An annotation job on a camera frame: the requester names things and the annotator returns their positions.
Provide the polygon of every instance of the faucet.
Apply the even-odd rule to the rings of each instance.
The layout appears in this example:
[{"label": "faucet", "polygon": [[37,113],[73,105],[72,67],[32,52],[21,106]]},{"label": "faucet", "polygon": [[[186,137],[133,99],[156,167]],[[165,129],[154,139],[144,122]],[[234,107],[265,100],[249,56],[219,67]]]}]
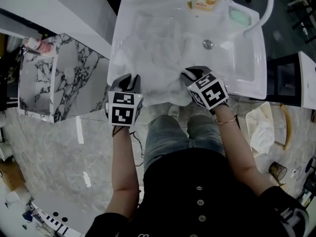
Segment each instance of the faucet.
[{"label": "faucet", "polygon": [[271,16],[272,9],[273,9],[273,4],[274,4],[274,0],[268,0],[268,6],[267,6],[267,9],[266,9],[265,13],[263,14],[262,18],[254,26],[252,26],[250,29],[248,29],[248,30],[243,32],[243,35],[245,36],[245,38],[251,37],[252,34],[259,27],[262,27],[267,22],[267,20]]}]

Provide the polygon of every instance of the white sink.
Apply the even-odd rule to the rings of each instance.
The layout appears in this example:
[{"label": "white sink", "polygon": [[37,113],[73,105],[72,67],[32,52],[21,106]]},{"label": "white sink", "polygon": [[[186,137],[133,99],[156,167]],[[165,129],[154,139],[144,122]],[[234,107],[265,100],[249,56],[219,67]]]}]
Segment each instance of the white sink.
[{"label": "white sink", "polygon": [[[262,29],[251,37],[243,32],[259,21],[259,14],[247,7],[220,0],[215,10],[206,12],[189,9],[190,0],[121,0],[112,43],[111,60],[128,36],[145,38],[150,34],[176,39],[179,43],[190,38],[192,48],[187,56],[196,65],[208,66],[220,77],[229,94],[265,99],[267,95],[266,53]],[[251,16],[245,27],[229,18],[229,9],[236,8]],[[213,48],[207,50],[204,40]],[[108,84],[121,76],[110,60]]]}]

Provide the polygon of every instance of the marble patterned box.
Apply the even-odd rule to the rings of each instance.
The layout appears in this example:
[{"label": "marble patterned box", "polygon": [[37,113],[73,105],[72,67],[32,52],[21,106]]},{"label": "marble patterned box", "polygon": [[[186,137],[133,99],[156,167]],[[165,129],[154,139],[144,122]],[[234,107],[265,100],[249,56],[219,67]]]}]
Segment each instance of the marble patterned box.
[{"label": "marble patterned box", "polygon": [[104,108],[109,60],[67,34],[44,41],[52,57],[24,54],[19,112],[55,123]]}]

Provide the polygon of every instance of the black sleeve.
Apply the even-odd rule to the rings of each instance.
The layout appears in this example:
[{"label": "black sleeve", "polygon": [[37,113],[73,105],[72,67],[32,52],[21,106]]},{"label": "black sleeve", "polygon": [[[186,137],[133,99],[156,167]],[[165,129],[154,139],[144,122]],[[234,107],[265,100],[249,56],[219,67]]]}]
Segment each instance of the black sleeve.
[{"label": "black sleeve", "polygon": [[115,237],[128,223],[128,219],[118,213],[104,213],[94,219],[85,237]]},{"label": "black sleeve", "polygon": [[308,225],[308,214],[304,207],[280,187],[271,187],[264,191],[259,200],[269,208],[274,222],[281,223],[288,235],[302,237]]}]

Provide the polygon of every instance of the green soap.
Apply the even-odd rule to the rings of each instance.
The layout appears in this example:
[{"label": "green soap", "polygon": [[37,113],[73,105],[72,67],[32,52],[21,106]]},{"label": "green soap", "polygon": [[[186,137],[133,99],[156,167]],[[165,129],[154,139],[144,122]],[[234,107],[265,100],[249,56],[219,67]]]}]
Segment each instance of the green soap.
[{"label": "green soap", "polygon": [[251,16],[243,11],[237,10],[235,8],[230,8],[229,10],[229,18],[234,20],[243,26],[250,26],[251,25]]}]

